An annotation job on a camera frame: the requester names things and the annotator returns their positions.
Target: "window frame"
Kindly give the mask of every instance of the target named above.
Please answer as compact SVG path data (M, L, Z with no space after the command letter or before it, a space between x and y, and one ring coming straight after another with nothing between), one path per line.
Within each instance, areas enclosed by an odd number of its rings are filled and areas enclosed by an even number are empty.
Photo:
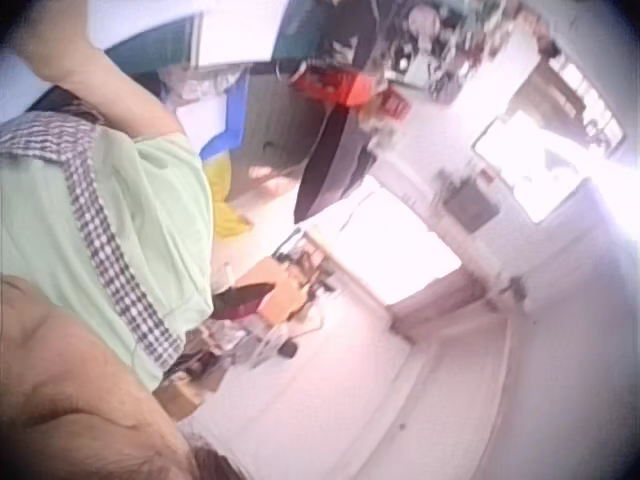
M583 119L583 124L586 126L587 123L590 122L591 120L598 122L600 116L605 112L608 112L611 115L611 118L608 120L606 125L600 127L598 123L598 126L602 130L602 132L605 134L607 140L611 142L612 138L609 137L609 135L606 133L605 130L611 125L612 122L615 122L617 124L618 130L622 133L622 135L620 136L618 141L615 143L615 145L612 144L611 147L605 152L605 156L607 158L615 155L615 153L620 149L620 147L627 140L627 132L625 132L624 128L622 127L622 124L620 123L620 120L618 119L614 111L611 109L610 107L611 103L607 100L606 96L600 91L600 89L596 87L596 85L589 78L589 76L585 74L584 70L580 68L580 66L576 62L574 62L570 57L568 57L566 54L563 53L559 60L558 59L551 60L549 62L549 66L553 69L553 71L555 71L558 75L560 75L563 81L567 83L569 88L571 88L576 93L576 95L578 95L583 101L586 100L586 96L590 92L595 92L595 94L598 97L598 100L603 103L604 109L600 110L599 114L595 115L593 118L589 118L588 120ZM582 81L576 88L573 88L571 85L569 85L569 83L565 80L564 76L562 75L563 71L566 70L568 67L575 68L582 76ZM580 88L585 84L588 85L587 89L585 90L584 93L580 93ZM586 104L586 101L585 101L585 113L588 110L589 110L589 106Z

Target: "white wall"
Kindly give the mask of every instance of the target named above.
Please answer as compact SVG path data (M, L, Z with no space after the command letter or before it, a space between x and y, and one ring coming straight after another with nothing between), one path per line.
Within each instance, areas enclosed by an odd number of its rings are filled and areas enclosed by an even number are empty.
M593 247L593 238L581 243L591 249L591 273L531 309L520 368L477 479L619 478L637 454L636 312L614 250ZM555 268L563 266L570 271Z
M430 358L427 370L354 478L470 478L497 413L506 334L506 319L496 316L479 328L423 345Z
M602 2L579 7L556 0L531 3L553 14L561 46L599 87L630 134L615 160L635 165L637 43L619 29ZM503 67L512 68L509 55L522 65L517 50L510 52L503 54ZM382 182L425 218L433 218L433 173L442 167L463 172L472 157L477 126L468 118L477 114L460 102L447 112L431 105L415 108L399 155L377 167ZM506 188L496 184L488 193L502 210L475 235L465 238L455 226L435 222L450 238L437 230L440 236L466 249L467 257L482 257L480 263L496 272L525 274L530 294L530 324L515 383L509 385L478 478L615 478L616 469L638 447L634 441L640 433L637 311L625 296L637 296L637 256L617 254L607 214L589 189L540 225L528 220ZM455 251L464 261L465 255ZM620 259L629 267L627 282ZM410 451L412 458L425 455L421 445Z

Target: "window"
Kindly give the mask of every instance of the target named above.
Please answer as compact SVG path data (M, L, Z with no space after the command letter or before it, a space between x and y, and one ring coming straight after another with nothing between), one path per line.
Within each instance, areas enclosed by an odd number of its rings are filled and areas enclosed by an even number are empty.
M568 161L545 149L538 125L518 111L498 119L474 150L499 170L532 221L544 220L584 179Z
M460 259L373 177L305 222L385 304L403 300L460 266Z
M611 153L624 139L624 132L600 93L566 56L560 55L549 64L584 101L582 120L595 148L602 149L605 155Z

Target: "hair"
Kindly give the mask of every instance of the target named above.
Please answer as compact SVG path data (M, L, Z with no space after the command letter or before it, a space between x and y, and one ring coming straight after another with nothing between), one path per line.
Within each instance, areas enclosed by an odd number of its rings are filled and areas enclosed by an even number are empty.
M198 480L247 480L229 459L208 445L192 447Z
M232 462L218 453L202 437L191 436L193 463L184 477L192 480L248 480ZM24 442L20 426L0 420L0 480L163 480L175 471L171 460L160 454L126 465L100 468L91 472L58 477L53 472L39 471L38 465L30 458L28 445Z

